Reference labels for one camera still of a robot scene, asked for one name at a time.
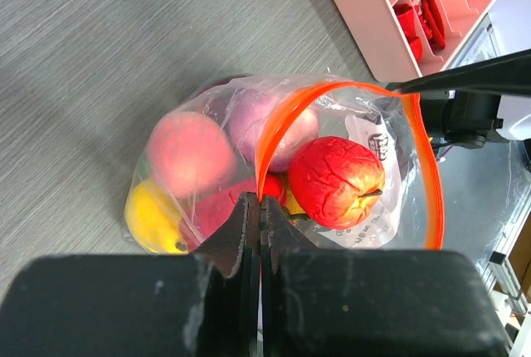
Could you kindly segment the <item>pink toy peach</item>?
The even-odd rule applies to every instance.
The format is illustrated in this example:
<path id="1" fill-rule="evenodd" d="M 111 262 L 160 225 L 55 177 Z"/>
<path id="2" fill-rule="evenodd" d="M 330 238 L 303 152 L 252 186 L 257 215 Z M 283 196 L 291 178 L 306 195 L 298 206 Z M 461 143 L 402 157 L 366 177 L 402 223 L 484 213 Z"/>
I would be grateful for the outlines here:
<path id="1" fill-rule="evenodd" d="M 225 132 L 197 112 L 166 114 L 150 135 L 146 155 L 153 181 L 176 198 L 205 193 L 225 183 L 237 168 Z"/>

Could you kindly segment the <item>yellow toy pear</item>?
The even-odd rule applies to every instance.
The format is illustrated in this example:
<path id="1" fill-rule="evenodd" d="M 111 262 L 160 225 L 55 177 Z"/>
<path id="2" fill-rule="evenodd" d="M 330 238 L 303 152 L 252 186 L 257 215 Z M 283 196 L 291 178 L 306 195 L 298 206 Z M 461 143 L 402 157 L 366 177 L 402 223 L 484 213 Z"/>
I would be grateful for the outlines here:
<path id="1" fill-rule="evenodd" d="M 129 191 L 124 219 L 132 238 L 148 252 L 188 253 L 188 244 L 179 230 L 181 218 L 173 200 L 152 179 L 141 181 Z"/>

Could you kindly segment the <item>red toy bell pepper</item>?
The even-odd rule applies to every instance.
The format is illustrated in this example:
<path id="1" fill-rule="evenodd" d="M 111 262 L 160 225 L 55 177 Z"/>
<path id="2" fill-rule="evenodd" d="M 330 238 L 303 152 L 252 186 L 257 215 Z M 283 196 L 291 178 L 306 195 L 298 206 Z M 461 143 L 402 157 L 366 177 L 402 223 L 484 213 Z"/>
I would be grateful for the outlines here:
<path id="1" fill-rule="evenodd" d="M 181 234 L 190 252 L 209 238 L 230 217 L 238 198 L 244 192 L 256 193 L 256 181 L 253 178 L 217 191 L 195 205 L 192 224 L 188 227 L 185 226 L 185 222 L 180 224 Z"/>

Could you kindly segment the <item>purple toy onion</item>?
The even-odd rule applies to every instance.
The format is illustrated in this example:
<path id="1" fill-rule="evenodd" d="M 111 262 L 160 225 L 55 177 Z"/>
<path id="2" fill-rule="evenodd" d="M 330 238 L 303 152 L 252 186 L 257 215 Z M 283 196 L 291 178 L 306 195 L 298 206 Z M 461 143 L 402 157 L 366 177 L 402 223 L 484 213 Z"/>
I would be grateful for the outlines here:
<path id="1" fill-rule="evenodd" d="M 285 117 L 275 112 L 287 95 L 278 87 L 269 90 L 244 88 L 236 93 L 227 129 L 232 143 L 248 164 L 255 162 L 257 146 L 264 131 L 273 129 L 273 120 L 286 123 Z M 271 158 L 269 170 L 273 173 L 287 171 L 300 148 L 319 136 L 319 117 L 310 107 L 304 109 L 295 120 L 287 121 L 287 124 L 289 128 Z"/>

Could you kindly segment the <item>clear orange zip bag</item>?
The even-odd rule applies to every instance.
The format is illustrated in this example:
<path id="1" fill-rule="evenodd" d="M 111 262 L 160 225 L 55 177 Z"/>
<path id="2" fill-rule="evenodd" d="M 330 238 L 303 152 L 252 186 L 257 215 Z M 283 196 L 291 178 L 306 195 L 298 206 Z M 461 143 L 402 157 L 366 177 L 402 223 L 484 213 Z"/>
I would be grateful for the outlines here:
<path id="1" fill-rule="evenodd" d="M 439 249 L 441 178 L 417 94 L 330 75 L 223 81 L 164 115 L 125 203 L 145 250 L 186 254 L 243 193 L 318 247 Z"/>

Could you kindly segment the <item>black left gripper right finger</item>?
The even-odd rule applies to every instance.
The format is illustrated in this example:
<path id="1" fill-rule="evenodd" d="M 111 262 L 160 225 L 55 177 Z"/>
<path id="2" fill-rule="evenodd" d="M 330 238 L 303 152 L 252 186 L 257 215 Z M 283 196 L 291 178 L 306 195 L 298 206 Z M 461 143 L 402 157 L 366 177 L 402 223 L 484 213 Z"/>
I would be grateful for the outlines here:
<path id="1" fill-rule="evenodd" d="M 504 356 L 507 335 L 453 251 L 318 249 L 261 202 L 267 356 Z"/>

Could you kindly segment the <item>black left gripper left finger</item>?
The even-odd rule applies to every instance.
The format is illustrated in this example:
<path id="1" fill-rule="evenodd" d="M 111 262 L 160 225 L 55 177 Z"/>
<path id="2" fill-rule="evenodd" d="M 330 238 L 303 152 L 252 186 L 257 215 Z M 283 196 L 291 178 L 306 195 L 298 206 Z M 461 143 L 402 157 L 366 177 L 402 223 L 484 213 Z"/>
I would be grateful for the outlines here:
<path id="1" fill-rule="evenodd" d="M 4 356 L 253 356 L 260 204 L 187 255 L 39 257 L 1 304 Z"/>

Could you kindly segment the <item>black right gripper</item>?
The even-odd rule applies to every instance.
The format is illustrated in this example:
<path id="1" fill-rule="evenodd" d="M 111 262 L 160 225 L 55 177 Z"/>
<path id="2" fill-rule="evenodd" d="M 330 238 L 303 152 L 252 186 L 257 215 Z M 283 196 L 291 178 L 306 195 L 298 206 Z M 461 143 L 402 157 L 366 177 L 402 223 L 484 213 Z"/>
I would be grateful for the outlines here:
<path id="1" fill-rule="evenodd" d="M 530 97 L 530 50 L 392 82 L 387 89 L 402 95 L 457 90 L 453 97 L 445 92 L 438 98 L 421 98 L 421 114 L 433 149 L 502 144 L 500 95 Z"/>

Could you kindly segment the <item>red toy strawberry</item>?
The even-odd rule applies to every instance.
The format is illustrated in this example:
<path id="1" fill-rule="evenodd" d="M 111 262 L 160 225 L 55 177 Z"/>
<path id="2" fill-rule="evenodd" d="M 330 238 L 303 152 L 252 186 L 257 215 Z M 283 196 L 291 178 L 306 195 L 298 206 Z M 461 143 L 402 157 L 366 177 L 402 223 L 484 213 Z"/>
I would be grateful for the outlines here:
<path id="1" fill-rule="evenodd" d="M 349 139 L 325 136 L 300 148 L 287 179 L 310 219 L 339 230 L 368 217 L 385 189 L 386 173 L 372 150 Z"/>

